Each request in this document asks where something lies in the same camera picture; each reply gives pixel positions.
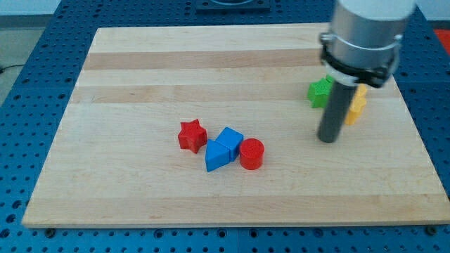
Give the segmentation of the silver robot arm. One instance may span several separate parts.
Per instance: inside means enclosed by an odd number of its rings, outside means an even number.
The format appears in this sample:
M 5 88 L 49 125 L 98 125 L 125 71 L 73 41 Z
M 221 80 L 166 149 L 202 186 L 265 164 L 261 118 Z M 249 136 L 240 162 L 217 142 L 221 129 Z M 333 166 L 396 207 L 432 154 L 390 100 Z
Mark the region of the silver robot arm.
M 326 72 L 345 86 L 380 88 L 396 71 L 414 0 L 337 0 L 319 35 Z

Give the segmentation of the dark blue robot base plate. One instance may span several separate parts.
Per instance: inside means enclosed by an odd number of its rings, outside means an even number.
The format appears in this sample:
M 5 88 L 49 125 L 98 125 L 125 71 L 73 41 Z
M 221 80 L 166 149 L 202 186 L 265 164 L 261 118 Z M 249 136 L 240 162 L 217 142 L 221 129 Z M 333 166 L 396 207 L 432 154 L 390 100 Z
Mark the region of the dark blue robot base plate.
M 271 0 L 195 0 L 197 12 L 205 11 L 267 11 Z

